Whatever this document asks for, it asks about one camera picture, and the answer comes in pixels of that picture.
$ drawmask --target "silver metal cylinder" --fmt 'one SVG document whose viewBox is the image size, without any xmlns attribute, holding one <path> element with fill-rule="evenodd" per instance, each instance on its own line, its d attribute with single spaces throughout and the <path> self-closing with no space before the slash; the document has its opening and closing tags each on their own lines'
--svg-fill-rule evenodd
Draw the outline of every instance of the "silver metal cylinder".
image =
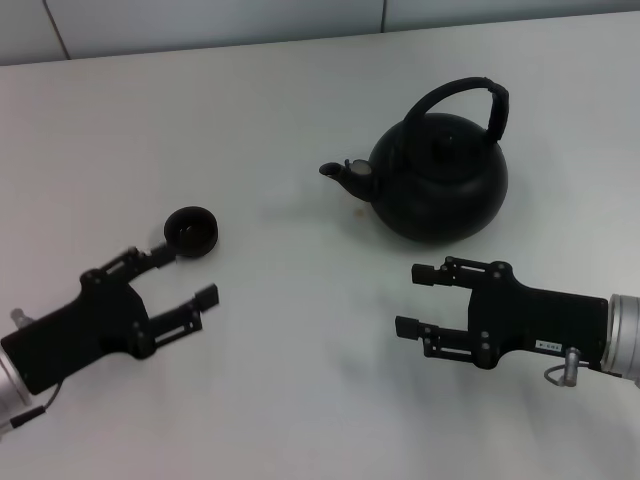
<svg viewBox="0 0 640 480">
<path fill-rule="evenodd" d="M 562 383 L 565 387 L 575 387 L 578 384 L 578 367 L 580 366 L 580 351 L 577 348 L 567 349 L 564 358 L 564 375 Z"/>
<path fill-rule="evenodd" d="M 31 405 L 31 395 L 0 347 L 0 422 Z"/>
<path fill-rule="evenodd" d="M 640 379 L 640 298 L 613 295 L 609 302 L 607 346 L 602 370 Z"/>
</svg>

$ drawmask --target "kettle lid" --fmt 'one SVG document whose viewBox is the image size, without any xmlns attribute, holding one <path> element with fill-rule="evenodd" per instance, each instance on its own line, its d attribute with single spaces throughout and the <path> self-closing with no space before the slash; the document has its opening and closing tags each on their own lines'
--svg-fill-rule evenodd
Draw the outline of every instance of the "kettle lid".
<svg viewBox="0 0 640 480">
<path fill-rule="evenodd" d="M 486 88 L 493 94 L 489 126 L 445 113 L 426 112 L 455 93 Z M 482 171 L 497 155 L 509 115 L 509 93 L 488 78 L 471 77 L 447 83 L 425 95 L 407 114 L 399 136 L 401 155 L 421 176 L 455 182 Z"/>
<path fill-rule="evenodd" d="M 419 134 L 405 140 L 403 155 L 419 175 L 441 182 L 462 181 L 484 170 L 497 155 L 484 128 L 466 118 L 430 113 Z"/>
</svg>

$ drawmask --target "white wall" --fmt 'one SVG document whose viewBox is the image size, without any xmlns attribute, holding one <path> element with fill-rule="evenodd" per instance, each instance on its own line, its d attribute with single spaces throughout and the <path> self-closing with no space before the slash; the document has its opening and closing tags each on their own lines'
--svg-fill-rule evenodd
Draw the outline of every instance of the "white wall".
<svg viewBox="0 0 640 480">
<path fill-rule="evenodd" d="M 41 0 L 0 0 L 0 65 L 63 59 Z"/>
<path fill-rule="evenodd" d="M 640 10 L 640 0 L 388 0 L 385 30 Z"/>
<path fill-rule="evenodd" d="M 383 0 L 49 0 L 72 58 L 379 31 Z"/>
</svg>

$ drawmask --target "black lid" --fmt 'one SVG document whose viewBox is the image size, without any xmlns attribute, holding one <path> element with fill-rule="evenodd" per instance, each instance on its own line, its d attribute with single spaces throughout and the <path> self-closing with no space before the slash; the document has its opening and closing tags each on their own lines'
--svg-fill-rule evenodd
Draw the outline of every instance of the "black lid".
<svg viewBox="0 0 640 480">
<path fill-rule="evenodd" d="M 173 212 L 165 222 L 164 237 L 167 245 L 177 255 L 202 257 L 218 242 L 218 222 L 205 208 L 181 208 Z"/>
<path fill-rule="evenodd" d="M 466 118 L 429 113 L 405 140 L 403 155 L 419 175 L 441 182 L 462 181 L 482 171 L 495 144 L 486 130 Z"/>
</svg>

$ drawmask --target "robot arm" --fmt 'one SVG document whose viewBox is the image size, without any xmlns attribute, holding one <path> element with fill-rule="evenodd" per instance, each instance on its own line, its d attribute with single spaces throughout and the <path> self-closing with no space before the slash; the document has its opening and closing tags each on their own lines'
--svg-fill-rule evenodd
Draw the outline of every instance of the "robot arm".
<svg viewBox="0 0 640 480">
<path fill-rule="evenodd" d="M 46 411 L 48 405 L 12 417 L 29 405 L 30 395 L 59 386 L 103 356 L 122 352 L 143 360 L 202 330 L 201 313 L 218 304 L 215 285 L 149 318 L 129 282 L 178 256 L 208 253 L 218 238 L 215 217 L 199 207 L 178 210 L 165 224 L 165 237 L 167 242 L 149 253 L 130 248 L 103 267 L 85 272 L 80 295 L 59 310 L 37 321 L 21 315 L 14 319 L 19 330 L 0 339 L 0 435 Z"/>
<path fill-rule="evenodd" d="M 637 380 L 640 377 L 640 310 L 635 297 L 603 298 L 526 287 L 511 265 L 447 257 L 435 269 L 414 265 L 413 283 L 471 289 L 468 330 L 451 330 L 397 317 L 401 338 L 421 339 L 426 357 L 495 368 L 513 350 L 526 350 L 565 359 L 558 386 L 575 386 L 577 368 Z"/>
</svg>

